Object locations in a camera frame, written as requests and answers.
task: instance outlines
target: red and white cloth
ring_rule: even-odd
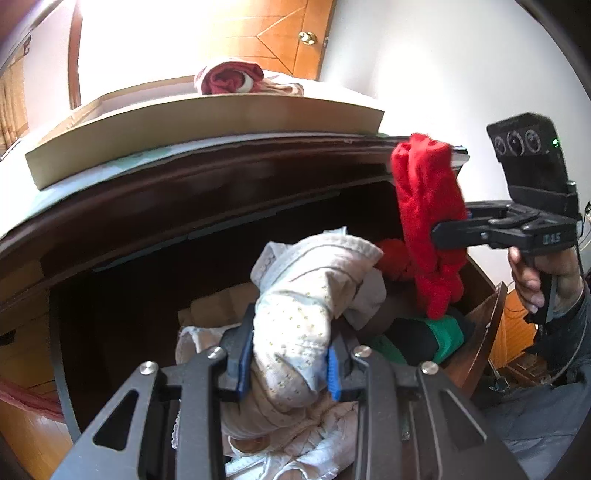
[[[212,61],[195,75],[195,89],[201,95],[217,93],[276,93],[303,96],[299,83],[282,85],[265,78],[258,63],[241,59]]]

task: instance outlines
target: white cloth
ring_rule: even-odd
[[[324,389],[330,322],[361,292],[382,252],[345,233],[323,233],[295,245],[270,242],[252,269],[261,295],[251,390],[240,404],[223,403],[220,409],[227,453],[235,457],[226,464],[229,478],[331,479],[354,460],[356,405],[335,404]],[[358,316],[374,303],[360,301]],[[225,329],[183,329],[177,362],[217,343]]]
[[[386,295],[382,273],[377,268],[372,268],[365,276],[351,305],[343,312],[343,317],[355,330],[361,330],[382,306]]]
[[[183,328],[176,348],[177,363],[186,363],[196,353],[219,344],[224,332],[235,326]],[[226,476],[231,480],[329,480],[353,463],[356,434],[356,403],[335,404],[323,392],[300,422],[275,430],[265,440],[240,442],[224,435],[224,454],[233,457],[226,463]],[[172,444],[176,449],[178,417]],[[249,455],[245,450],[253,447],[260,448]]]

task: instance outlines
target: pink cloth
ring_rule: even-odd
[[[32,393],[7,380],[0,380],[0,400],[20,410],[64,423],[64,414],[59,402]]]

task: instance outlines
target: wooden dresser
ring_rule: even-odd
[[[248,280],[267,241],[343,225],[402,238],[387,169],[396,143],[300,137],[189,152],[71,195],[2,238],[0,335],[15,335],[0,346],[0,377],[58,395],[67,424],[0,403],[0,432],[29,474],[47,479],[142,361],[173,364],[178,310]],[[473,262],[462,277],[457,307],[478,328],[447,368],[470,393],[506,287]]]

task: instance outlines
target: drawer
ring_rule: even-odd
[[[52,288],[52,362],[73,439],[141,362],[174,364],[179,310],[248,281],[268,241],[295,243],[343,225],[373,242],[402,238],[392,184],[348,187],[210,225]],[[495,289],[472,262],[461,275],[466,292],[456,307],[468,313]]]

